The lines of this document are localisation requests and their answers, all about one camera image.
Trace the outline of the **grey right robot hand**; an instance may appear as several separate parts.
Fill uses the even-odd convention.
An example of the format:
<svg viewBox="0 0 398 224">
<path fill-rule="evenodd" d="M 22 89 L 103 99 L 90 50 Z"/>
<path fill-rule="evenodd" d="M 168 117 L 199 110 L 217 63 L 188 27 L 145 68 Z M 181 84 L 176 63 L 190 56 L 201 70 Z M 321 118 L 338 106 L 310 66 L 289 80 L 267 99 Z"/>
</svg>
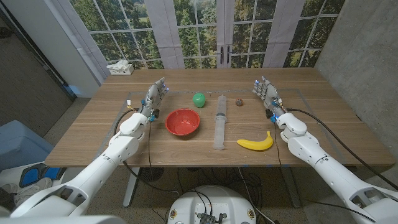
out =
<svg viewBox="0 0 398 224">
<path fill-rule="evenodd" d="M 263 101 L 263 105 L 266 109 L 266 117 L 273 123 L 287 112 L 282 104 L 282 99 L 280 98 L 277 89 L 267 78 L 262 77 L 261 82 L 255 80 L 252 92 L 259 96 Z"/>
</svg>

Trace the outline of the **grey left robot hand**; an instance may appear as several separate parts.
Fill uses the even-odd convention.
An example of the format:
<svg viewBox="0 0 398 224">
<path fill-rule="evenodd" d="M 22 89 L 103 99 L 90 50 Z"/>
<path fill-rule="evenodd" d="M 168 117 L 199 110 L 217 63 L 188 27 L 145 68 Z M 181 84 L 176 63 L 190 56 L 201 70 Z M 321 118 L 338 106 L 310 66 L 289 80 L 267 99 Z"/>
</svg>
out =
<svg viewBox="0 0 398 224">
<path fill-rule="evenodd" d="M 144 99 L 142 100 L 142 106 L 139 113 L 146 116 L 150 121 L 158 118 L 158 110 L 161 106 L 162 99 L 168 91 L 169 88 L 165 85 L 165 78 L 162 77 L 149 87 Z"/>
</svg>

